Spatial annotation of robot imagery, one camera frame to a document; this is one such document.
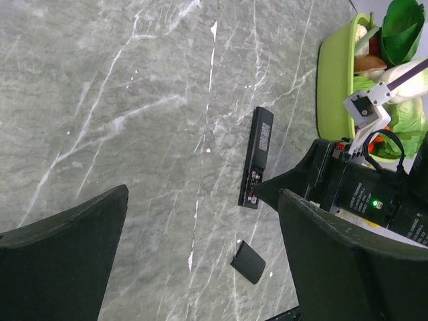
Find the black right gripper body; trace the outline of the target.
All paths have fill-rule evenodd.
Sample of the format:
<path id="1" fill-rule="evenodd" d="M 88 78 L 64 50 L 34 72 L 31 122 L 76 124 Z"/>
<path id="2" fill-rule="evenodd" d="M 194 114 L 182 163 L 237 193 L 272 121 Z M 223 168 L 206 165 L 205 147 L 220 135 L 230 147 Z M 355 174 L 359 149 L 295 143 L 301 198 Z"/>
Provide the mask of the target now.
<path id="1" fill-rule="evenodd" d="M 388 224 L 401 204 L 396 173 L 362 164 L 362 157 L 346 156 L 339 144 L 315 140 L 305 157 L 291 170 L 254 187 L 255 196 L 279 209 L 280 191 L 287 189 L 335 213 L 348 211 L 375 224 Z"/>

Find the black battery compartment cover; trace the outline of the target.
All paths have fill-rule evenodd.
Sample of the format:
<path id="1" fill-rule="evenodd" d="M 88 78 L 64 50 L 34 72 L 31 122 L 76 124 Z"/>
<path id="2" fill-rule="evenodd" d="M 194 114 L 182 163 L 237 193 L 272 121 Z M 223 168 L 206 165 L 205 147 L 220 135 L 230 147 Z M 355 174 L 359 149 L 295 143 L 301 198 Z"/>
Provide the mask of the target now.
<path id="1" fill-rule="evenodd" d="M 247 281 L 256 285 L 263 275 L 266 262 L 249 244 L 240 241 L 230 265 Z"/>

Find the black remote control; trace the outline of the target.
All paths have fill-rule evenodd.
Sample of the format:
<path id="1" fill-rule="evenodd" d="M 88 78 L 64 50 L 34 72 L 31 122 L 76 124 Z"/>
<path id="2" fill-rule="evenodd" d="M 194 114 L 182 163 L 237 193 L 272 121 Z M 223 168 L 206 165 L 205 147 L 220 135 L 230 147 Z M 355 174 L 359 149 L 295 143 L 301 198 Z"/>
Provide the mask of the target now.
<path id="1" fill-rule="evenodd" d="M 259 200 L 254 188 L 262 182 L 268 159 L 274 114 L 263 107 L 253 111 L 247 154 L 240 186 L 238 205 L 257 209 Z"/>

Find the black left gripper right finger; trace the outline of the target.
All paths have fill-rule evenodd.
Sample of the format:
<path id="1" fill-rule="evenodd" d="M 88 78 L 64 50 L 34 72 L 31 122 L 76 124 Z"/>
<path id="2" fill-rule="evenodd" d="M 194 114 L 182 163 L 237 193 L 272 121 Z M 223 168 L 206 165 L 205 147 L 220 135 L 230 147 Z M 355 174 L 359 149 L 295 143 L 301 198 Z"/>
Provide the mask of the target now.
<path id="1" fill-rule="evenodd" d="M 283 189 L 280 227 L 303 320 L 426 320 L 427 249 Z"/>

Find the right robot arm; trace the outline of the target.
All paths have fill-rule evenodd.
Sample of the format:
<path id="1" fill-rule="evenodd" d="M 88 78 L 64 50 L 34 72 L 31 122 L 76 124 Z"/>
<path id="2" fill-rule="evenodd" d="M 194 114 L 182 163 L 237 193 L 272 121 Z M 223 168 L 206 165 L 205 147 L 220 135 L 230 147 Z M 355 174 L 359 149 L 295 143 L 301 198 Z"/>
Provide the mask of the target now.
<path id="1" fill-rule="evenodd" d="M 350 155 L 351 139 L 316 139 L 290 171 L 255 186 L 255 196 L 278 209 L 288 189 L 321 209 L 344 210 L 421 245 L 427 245 L 427 141 L 410 172 L 383 168 L 364 150 Z"/>

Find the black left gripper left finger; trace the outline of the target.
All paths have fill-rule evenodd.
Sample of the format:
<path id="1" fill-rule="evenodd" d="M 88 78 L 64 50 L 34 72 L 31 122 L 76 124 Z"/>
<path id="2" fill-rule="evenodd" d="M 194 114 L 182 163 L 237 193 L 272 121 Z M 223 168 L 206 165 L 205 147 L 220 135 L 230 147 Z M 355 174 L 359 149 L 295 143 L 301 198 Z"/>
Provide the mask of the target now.
<path id="1" fill-rule="evenodd" d="M 2 320 L 97 320 L 128 208 L 126 185 L 1 234 Z"/>

